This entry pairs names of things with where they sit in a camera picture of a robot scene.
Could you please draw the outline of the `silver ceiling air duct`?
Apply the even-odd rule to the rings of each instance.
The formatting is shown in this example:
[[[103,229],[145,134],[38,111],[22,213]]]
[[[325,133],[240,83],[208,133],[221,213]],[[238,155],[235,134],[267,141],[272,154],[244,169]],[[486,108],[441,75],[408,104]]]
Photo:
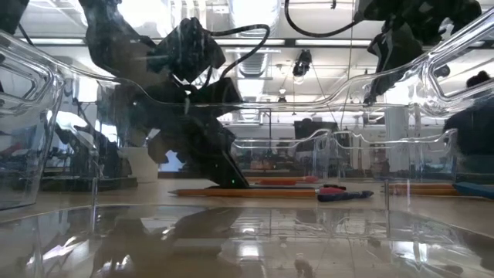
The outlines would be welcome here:
[[[232,28],[263,24],[269,27],[269,37],[277,33],[281,0],[228,0]],[[262,95],[271,55],[258,50],[236,67],[237,88],[242,99],[255,102]]]

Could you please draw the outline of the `dark blue crayon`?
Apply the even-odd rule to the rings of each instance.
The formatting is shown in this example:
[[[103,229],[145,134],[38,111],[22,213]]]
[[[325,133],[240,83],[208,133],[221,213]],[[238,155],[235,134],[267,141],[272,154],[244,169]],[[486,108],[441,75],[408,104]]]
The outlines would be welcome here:
[[[338,202],[351,199],[370,198],[374,193],[372,191],[361,192],[341,192],[335,194],[319,194],[317,200],[319,202]]]

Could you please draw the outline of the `white room column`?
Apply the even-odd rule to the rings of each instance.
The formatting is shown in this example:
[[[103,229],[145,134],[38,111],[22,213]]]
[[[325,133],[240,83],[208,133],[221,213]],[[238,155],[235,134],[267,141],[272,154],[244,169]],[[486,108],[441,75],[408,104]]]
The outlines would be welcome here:
[[[411,110],[408,107],[389,107],[384,112],[387,159],[391,173],[407,171],[410,166],[409,144],[402,140],[414,137],[411,132]]]

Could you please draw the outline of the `orange pencil with pink eraser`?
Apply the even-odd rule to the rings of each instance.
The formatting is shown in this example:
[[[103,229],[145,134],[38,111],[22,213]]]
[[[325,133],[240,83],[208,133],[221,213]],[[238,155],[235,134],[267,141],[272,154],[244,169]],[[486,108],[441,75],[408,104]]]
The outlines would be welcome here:
[[[247,177],[250,182],[316,182],[319,179],[314,176],[304,177]]]
[[[406,189],[394,188],[390,190],[392,195],[428,195],[428,196],[458,196],[455,189]]]
[[[240,198],[311,198],[318,195],[340,194],[346,191],[340,188],[250,188],[250,189],[178,189],[170,191],[176,196],[204,197],[240,197]]]

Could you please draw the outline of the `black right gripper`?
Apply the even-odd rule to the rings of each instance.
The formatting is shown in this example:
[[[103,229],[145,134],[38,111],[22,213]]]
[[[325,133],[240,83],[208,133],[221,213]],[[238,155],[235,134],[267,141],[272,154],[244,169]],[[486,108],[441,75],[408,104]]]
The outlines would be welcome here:
[[[378,57],[376,73],[391,70],[391,73],[378,76],[371,82],[370,91],[364,98],[366,105],[376,103],[378,96],[383,95],[402,78],[405,70],[395,68],[409,63],[423,53],[419,42],[424,42],[424,39],[418,26],[422,2],[423,0],[357,0],[355,22],[384,21],[381,32],[373,38],[367,51]],[[387,32],[399,30],[403,25],[410,28],[410,37],[413,39],[385,38]]]

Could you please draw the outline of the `person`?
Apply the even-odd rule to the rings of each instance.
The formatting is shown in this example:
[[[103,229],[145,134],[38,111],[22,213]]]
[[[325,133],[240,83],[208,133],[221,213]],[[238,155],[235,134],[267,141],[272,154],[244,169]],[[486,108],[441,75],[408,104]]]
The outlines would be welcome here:
[[[473,105],[450,116],[444,131],[457,130],[459,181],[494,185],[494,88],[474,96]]]

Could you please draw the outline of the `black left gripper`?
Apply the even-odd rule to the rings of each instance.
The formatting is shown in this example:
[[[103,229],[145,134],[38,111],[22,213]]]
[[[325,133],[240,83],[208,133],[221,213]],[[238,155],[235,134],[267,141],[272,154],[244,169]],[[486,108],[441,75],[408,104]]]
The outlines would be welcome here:
[[[137,96],[133,127],[157,130],[148,141],[148,155],[157,164],[168,163],[166,153],[192,154],[204,178],[220,188],[249,188],[228,154],[235,135],[218,120],[239,109],[242,98],[230,78],[204,88],[159,90],[155,96]]]

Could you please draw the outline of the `dark monitor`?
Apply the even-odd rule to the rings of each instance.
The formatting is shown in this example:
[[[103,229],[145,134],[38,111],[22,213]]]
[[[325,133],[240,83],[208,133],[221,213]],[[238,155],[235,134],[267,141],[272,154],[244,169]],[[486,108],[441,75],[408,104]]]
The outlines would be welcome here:
[[[315,138],[338,131],[337,123],[305,118],[294,122],[295,139]]]

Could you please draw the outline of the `white plant pot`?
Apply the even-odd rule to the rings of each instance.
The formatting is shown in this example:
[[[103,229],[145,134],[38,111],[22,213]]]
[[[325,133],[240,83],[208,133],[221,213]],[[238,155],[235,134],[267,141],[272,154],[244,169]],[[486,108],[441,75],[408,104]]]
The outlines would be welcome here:
[[[158,164],[151,159],[146,147],[123,147],[121,151],[130,163],[132,176],[139,184],[158,180]]]

